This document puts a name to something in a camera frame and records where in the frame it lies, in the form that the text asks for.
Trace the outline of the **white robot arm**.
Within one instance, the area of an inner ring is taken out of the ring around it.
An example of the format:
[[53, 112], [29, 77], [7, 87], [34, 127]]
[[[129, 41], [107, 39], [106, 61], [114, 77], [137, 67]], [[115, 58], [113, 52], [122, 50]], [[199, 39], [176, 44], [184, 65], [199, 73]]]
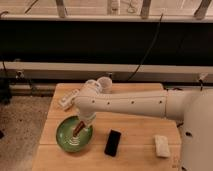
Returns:
[[88, 80], [74, 100], [79, 119], [91, 125], [97, 112], [183, 121], [181, 171], [213, 171], [213, 89], [152, 90], [103, 94]]

